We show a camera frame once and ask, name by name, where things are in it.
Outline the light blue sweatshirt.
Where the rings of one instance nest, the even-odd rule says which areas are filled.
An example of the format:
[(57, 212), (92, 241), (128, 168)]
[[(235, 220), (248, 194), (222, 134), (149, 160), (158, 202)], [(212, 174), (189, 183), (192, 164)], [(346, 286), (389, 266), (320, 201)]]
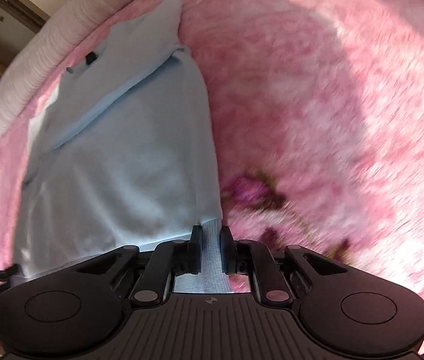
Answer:
[(179, 39), (181, 0), (115, 24), (62, 74), (31, 145), (13, 241), (28, 279), (204, 230), (203, 266), (175, 283), (228, 293), (208, 92)]

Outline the pink floral fleece blanket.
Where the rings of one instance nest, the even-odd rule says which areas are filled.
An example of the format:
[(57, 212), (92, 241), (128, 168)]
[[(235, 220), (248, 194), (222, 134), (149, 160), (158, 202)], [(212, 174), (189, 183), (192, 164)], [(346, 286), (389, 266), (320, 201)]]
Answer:
[[(134, 0), (90, 33), (0, 138), (0, 268), (30, 119), (67, 66), (160, 1)], [(233, 233), (303, 244), (424, 298), (424, 0), (182, 1)]]

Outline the white ribbed pillow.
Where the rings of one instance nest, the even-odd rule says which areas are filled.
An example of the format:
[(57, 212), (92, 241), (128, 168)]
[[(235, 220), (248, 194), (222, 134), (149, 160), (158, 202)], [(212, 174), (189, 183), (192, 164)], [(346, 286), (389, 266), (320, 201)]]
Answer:
[(58, 67), (90, 33), (134, 0), (69, 0), (7, 67), (0, 79), (0, 138)]

